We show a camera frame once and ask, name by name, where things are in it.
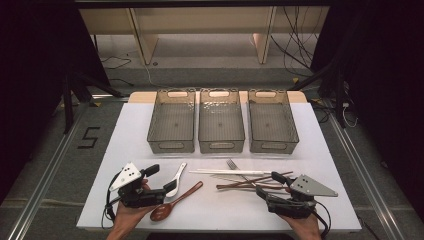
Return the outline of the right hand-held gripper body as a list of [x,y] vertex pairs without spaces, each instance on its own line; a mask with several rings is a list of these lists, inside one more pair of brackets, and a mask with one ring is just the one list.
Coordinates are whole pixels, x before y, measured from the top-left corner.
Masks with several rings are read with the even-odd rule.
[[273,196],[268,193],[265,200],[268,211],[295,219],[308,218],[315,210],[317,201],[315,196],[337,197],[335,190],[323,185],[307,175],[300,175],[295,179],[286,177],[289,188],[289,199]]

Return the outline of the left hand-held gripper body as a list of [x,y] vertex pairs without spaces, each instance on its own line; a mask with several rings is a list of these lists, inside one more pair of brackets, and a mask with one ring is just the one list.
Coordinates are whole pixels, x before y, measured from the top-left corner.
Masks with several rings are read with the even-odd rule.
[[166,192],[163,187],[161,189],[142,187],[142,180],[145,178],[144,170],[138,170],[132,162],[129,162],[114,176],[108,194],[117,191],[118,196],[113,200],[108,199],[109,207],[118,201],[130,208],[154,206],[164,202]]

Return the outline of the white ceramic spoon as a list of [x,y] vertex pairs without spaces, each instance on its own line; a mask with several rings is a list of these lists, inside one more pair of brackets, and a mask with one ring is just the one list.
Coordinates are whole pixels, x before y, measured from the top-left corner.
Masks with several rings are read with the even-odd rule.
[[183,162],[183,163],[180,164],[180,166],[179,166],[179,168],[178,168],[178,170],[177,170],[177,172],[176,172],[176,174],[174,175],[174,178],[173,178],[173,180],[176,183],[176,186],[175,186],[175,188],[173,190],[171,190],[170,192],[168,192],[166,194],[166,197],[167,198],[171,198],[171,197],[175,196],[176,193],[178,192],[180,178],[181,178],[181,175],[182,175],[184,169],[186,168],[186,166],[187,166],[187,163],[186,162]]

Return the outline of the reddish brown wooden spoon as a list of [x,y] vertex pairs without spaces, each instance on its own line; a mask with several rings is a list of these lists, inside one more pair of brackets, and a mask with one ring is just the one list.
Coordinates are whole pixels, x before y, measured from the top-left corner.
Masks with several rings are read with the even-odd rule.
[[197,190],[199,190],[203,186],[203,182],[199,181],[196,183],[193,187],[191,187],[189,190],[187,190],[184,194],[179,196],[177,199],[173,200],[172,202],[161,204],[160,206],[156,207],[150,214],[150,220],[154,222],[159,222],[162,220],[165,220],[172,212],[173,208],[183,199],[187,198]]

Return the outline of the steel fork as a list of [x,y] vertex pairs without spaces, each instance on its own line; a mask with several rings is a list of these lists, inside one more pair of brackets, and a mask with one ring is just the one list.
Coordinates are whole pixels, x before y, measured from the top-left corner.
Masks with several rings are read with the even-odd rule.
[[[229,166],[229,168],[231,170],[240,170],[239,167],[233,162],[233,160],[230,158],[227,160],[227,165]],[[247,178],[245,175],[241,174],[239,175],[240,177],[242,177],[248,184],[250,184],[253,187],[256,187],[257,185],[252,182],[249,178]]]

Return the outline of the clear grey plastic bin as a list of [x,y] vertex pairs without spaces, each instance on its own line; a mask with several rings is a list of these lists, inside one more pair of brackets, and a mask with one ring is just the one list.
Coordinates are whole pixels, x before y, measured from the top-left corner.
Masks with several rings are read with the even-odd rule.
[[159,89],[147,134],[154,154],[192,153],[194,147],[196,90]]
[[285,90],[250,89],[248,113],[252,153],[294,152],[299,136]]
[[202,154],[243,151],[245,130],[237,89],[203,88],[200,91],[198,141]]

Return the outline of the person's left hand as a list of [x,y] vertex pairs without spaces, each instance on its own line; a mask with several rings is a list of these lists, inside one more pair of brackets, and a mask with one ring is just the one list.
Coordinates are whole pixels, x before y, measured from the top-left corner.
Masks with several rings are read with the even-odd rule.
[[154,206],[130,208],[119,203],[116,218],[113,225],[113,231],[121,235],[130,233],[144,216],[156,208]]

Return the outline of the person's right hand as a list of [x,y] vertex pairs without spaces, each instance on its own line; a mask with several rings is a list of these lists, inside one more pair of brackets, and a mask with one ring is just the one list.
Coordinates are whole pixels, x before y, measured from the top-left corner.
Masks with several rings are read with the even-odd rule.
[[280,218],[289,224],[300,240],[322,240],[315,215],[311,214],[304,219],[294,219],[283,215],[280,215]]

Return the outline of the white table mat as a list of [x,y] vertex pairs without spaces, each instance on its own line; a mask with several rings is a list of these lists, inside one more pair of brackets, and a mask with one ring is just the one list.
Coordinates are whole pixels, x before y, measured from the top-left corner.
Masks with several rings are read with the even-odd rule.
[[[338,193],[336,197],[320,197],[317,211],[332,221],[331,231],[356,232],[361,229],[351,201],[327,147],[312,107],[308,103],[291,105],[300,142],[290,155],[253,154],[245,146],[233,161],[243,170],[291,171],[294,176],[305,174]],[[102,217],[106,192],[112,177],[122,167],[133,162],[137,168],[160,165],[160,171],[149,178],[152,188],[160,188],[175,175],[181,163],[187,164],[181,175],[179,194],[197,182],[203,186],[180,201],[165,220],[152,222],[144,218],[138,227],[151,232],[281,232],[289,226],[270,213],[266,203],[249,190],[216,189],[223,184],[197,169],[226,169],[225,156],[202,154],[155,155],[147,143],[147,132],[153,106],[147,103],[127,103],[123,106],[99,171],[77,222],[79,228],[100,230],[111,222]]]

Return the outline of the black metal stand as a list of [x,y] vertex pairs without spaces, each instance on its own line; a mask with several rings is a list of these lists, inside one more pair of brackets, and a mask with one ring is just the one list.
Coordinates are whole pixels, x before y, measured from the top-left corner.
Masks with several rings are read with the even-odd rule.
[[93,100],[93,95],[88,90],[88,86],[94,86],[117,98],[124,97],[123,93],[113,89],[111,86],[69,66],[66,70],[64,80],[62,81],[62,96],[65,109],[65,134],[71,130],[74,124],[71,94],[74,94],[80,102],[89,103]]
[[314,73],[312,76],[306,78],[300,83],[296,83],[290,88],[290,91],[299,91],[304,87],[320,80],[321,85],[318,93],[321,97],[329,97],[331,94],[335,96],[336,107],[335,115],[336,120],[342,128],[345,128],[345,121],[343,118],[343,103],[344,103],[344,59],[343,53],[336,53],[332,60],[321,70]]

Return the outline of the black curtain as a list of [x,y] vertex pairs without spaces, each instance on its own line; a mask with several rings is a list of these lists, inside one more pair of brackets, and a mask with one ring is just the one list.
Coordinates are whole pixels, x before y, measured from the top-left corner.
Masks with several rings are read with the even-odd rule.
[[109,83],[74,0],[0,0],[0,203],[74,72]]
[[312,61],[335,60],[354,22],[344,80],[382,160],[424,222],[424,0],[333,0]]

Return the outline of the light wooden desk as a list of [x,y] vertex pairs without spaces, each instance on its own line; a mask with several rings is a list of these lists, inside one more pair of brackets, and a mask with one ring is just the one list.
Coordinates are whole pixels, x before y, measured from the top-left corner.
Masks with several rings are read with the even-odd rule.
[[327,6],[82,9],[91,35],[131,35],[148,65],[160,34],[250,34],[258,62],[267,60],[273,33],[320,33]]

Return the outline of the long aluminium floor rail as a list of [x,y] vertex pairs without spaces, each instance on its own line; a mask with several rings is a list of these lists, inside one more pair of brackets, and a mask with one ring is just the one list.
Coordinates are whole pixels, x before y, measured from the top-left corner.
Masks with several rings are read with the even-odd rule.
[[74,123],[68,131],[64,131],[61,125],[65,110],[58,107],[54,111],[41,140],[30,154],[30,160],[0,205],[0,210],[12,212],[12,217],[4,218],[9,227],[3,240],[24,239],[89,107],[89,103],[72,106]]
[[407,220],[420,220],[400,190],[368,131],[353,115],[342,127],[334,114],[321,125],[330,153],[362,229],[353,239],[407,240]]

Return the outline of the short aluminium floor rail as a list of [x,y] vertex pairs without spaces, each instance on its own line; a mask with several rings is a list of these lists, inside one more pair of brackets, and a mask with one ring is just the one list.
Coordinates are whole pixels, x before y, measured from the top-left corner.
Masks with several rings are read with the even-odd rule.
[[116,97],[108,94],[94,94],[90,102],[128,102],[129,97]]

